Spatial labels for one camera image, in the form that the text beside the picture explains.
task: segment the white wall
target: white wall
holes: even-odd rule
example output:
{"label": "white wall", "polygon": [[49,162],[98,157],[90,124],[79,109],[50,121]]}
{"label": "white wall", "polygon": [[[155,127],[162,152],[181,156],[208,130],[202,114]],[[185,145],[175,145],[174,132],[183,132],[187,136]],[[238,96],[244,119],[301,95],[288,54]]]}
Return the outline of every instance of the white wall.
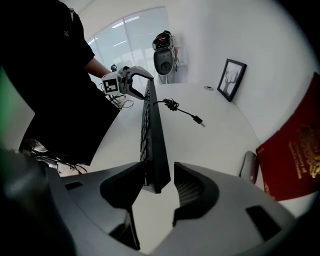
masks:
{"label": "white wall", "polygon": [[247,64],[233,102],[261,143],[298,106],[320,68],[304,35],[272,0],[182,1],[188,81],[218,87],[226,59]]}
{"label": "white wall", "polygon": [[27,105],[0,67],[0,143],[18,150],[35,113]]}

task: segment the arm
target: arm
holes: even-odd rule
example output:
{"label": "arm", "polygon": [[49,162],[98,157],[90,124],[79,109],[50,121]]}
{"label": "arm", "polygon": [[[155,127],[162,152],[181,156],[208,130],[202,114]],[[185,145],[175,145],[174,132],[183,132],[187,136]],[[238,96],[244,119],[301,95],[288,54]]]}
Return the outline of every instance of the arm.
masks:
{"label": "arm", "polygon": [[105,74],[111,73],[110,70],[108,70],[95,58],[92,58],[92,60],[90,60],[88,64],[84,66],[84,70],[97,78],[102,78]]}

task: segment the glass wall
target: glass wall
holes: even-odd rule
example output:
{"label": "glass wall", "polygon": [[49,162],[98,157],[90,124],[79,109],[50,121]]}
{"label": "glass wall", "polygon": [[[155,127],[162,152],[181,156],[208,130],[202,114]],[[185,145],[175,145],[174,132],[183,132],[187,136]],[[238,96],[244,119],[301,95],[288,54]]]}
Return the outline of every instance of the glass wall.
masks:
{"label": "glass wall", "polygon": [[[141,66],[157,76],[152,42],[164,30],[169,30],[167,10],[158,7],[119,19],[95,34],[88,44],[96,59],[108,69],[113,64],[117,70],[124,66]],[[100,79],[93,76],[91,79],[99,88]],[[133,87],[137,90],[146,84],[146,78],[133,77]]]}

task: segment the black keyboard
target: black keyboard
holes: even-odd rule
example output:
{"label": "black keyboard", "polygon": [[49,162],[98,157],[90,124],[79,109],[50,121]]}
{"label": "black keyboard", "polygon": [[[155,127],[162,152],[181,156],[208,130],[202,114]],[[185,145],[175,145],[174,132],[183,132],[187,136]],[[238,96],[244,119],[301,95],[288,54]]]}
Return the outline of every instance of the black keyboard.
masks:
{"label": "black keyboard", "polygon": [[140,139],[140,161],[148,160],[148,139],[150,139],[150,82],[148,81],[145,94],[144,104],[142,112],[142,124],[141,124],[141,139]]}
{"label": "black keyboard", "polygon": [[145,163],[145,185],[152,184],[155,193],[171,180],[165,138],[154,80],[148,80],[145,94],[141,124],[140,161]]}

